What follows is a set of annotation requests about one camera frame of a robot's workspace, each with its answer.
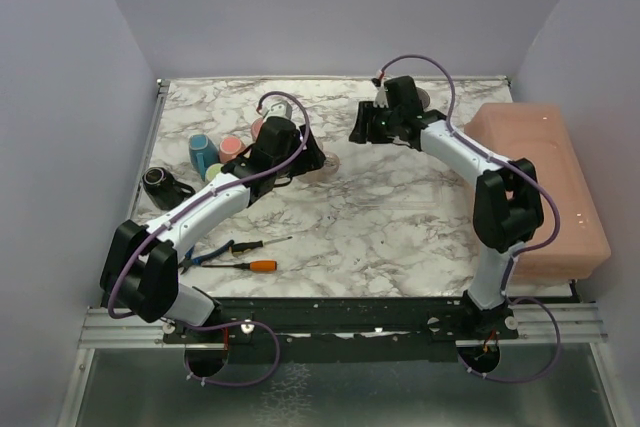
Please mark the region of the purple mug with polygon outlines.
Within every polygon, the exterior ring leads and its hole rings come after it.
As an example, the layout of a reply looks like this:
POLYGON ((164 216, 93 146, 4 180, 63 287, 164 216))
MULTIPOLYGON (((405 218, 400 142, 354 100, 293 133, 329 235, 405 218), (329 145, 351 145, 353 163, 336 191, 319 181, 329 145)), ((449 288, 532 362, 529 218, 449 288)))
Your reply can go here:
POLYGON ((418 93, 418 97, 419 97, 419 100, 420 100, 421 105, 422 105, 422 110, 423 111, 428 110, 429 107, 430 107, 430 104, 431 104, 430 95, 425 90, 423 90, 421 88, 417 89, 417 93, 418 93))

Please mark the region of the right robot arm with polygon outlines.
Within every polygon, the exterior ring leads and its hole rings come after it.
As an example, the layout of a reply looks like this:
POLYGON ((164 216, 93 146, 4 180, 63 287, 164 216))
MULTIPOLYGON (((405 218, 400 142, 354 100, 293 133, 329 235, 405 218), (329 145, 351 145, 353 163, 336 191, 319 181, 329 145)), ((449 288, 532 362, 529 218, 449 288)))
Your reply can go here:
POLYGON ((481 338, 507 308, 506 284, 518 251, 544 221, 532 162, 512 161, 486 150, 438 110, 426 110, 410 76, 374 79, 373 101, 361 101, 349 141, 401 143, 428 154, 473 188, 472 225, 481 243, 479 265, 463 293, 461 330, 481 338))

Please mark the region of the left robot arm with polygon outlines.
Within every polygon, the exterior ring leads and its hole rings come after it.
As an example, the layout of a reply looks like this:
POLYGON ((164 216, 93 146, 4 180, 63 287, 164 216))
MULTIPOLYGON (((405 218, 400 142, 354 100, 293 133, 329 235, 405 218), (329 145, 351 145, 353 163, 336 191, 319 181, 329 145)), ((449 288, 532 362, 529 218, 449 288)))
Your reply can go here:
POLYGON ((109 315, 148 323, 166 318, 186 324, 199 341, 214 339, 221 327, 216 303, 181 283, 180 262, 213 228, 271 192, 278 178, 323 162, 309 125, 268 118, 249 155, 236 157, 194 196, 144 225, 127 220, 117 227, 100 278, 109 315))

